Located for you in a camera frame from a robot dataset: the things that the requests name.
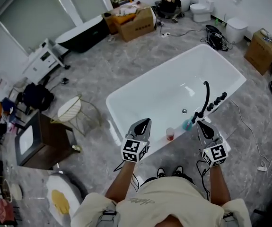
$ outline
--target white toilet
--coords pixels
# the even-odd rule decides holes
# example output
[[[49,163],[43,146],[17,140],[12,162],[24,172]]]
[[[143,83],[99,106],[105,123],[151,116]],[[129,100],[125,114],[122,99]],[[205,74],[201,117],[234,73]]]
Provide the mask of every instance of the white toilet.
[[[195,22],[205,22],[211,19],[214,4],[212,0],[199,0],[199,3],[191,5],[193,20]]]

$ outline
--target toilet tank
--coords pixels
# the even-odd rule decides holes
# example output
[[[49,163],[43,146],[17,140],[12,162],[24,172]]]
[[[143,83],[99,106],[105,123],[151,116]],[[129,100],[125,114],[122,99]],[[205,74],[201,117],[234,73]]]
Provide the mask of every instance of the toilet tank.
[[[204,5],[208,11],[213,10],[213,1],[212,0],[199,0],[199,3]]]

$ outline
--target bathtub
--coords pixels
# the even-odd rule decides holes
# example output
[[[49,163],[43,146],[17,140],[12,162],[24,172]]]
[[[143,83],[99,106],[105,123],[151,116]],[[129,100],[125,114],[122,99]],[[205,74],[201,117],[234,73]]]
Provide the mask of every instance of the bathtub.
[[[152,120],[151,147],[144,156],[148,157],[169,143],[167,128],[174,128],[175,139],[186,132],[182,123],[205,103],[204,81],[209,82],[209,103],[213,103],[223,92],[227,93],[227,100],[246,79],[218,52],[201,44],[112,92],[106,105],[123,138],[133,123],[143,118]],[[204,118],[222,103],[210,112],[206,110]]]
[[[83,53],[109,34],[101,15],[75,27],[56,39],[56,43],[71,51]]]

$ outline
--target bathtub faucet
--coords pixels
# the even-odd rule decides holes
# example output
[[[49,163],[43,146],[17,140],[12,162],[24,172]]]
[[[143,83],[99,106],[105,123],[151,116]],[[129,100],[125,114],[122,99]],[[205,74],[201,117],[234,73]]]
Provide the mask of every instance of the bathtub faucet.
[[[195,113],[194,113],[194,116],[193,116],[193,119],[192,119],[192,123],[195,123],[195,122],[196,122],[196,118],[197,118],[197,117],[199,117],[200,119],[203,118],[203,116],[204,116],[204,111],[205,111],[205,109],[206,109],[206,107],[207,107],[207,104],[208,104],[208,102],[209,102],[209,100],[210,100],[210,85],[209,85],[208,81],[205,81],[203,84],[206,85],[206,99],[205,99],[205,104],[204,104],[204,106],[203,106],[201,112],[199,112],[199,113],[198,113],[198,112],[195,112]]]

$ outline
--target white bathtub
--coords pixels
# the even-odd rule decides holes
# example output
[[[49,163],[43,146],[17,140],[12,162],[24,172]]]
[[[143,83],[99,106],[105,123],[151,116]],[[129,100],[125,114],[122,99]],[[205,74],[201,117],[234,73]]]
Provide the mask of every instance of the white bathtub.
[[[150,149],[147,157],[169,143],[166,129],[175,129],[175,138],[183,134],[182,123],[203,108],[206,86],[210,85],[210,100],[227,93],[231,96],[245,77],[223,56],[208,45],[198,45],[148,71],[112,92],[106,105],[123,138],[129,127],[143,118],[150,118]],[[212,113],[205,110],[204,117]]]

